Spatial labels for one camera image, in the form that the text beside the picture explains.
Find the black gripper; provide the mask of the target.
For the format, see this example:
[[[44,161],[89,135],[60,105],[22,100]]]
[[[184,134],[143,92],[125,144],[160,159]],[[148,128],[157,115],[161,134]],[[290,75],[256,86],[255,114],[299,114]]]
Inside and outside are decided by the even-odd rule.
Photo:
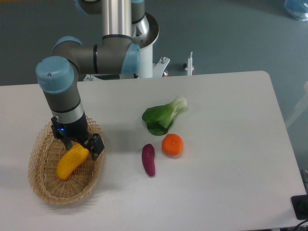
[[[51,122],[51,129],[55,139],[61,140],[66,150],[69,151],[73,147],[72,141],[77,142],[87,147],[93,161],[96,161],[104,150],[104,143],[100,134],[90,134],[88,132],[88,122],[85,113],[72,123],[59,123],[55,116],[51,118]]]

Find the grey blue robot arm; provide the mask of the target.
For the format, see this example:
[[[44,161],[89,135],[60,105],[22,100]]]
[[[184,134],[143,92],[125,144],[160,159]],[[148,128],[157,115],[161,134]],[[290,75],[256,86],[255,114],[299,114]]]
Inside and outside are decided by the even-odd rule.
[[[152,77],[153,56],[145,50],[156,42],[159,26],[142,0],[77,0],[75,6],[86,14],[101,15],[101,44],[85,46],[75,37],[63,37],[51,56],[38,63],[36,76],[52,112],[54,137],[66,149],[79,143],[96,160],[104,144],[99,134],[88,132],[78,78],[83,74]]]

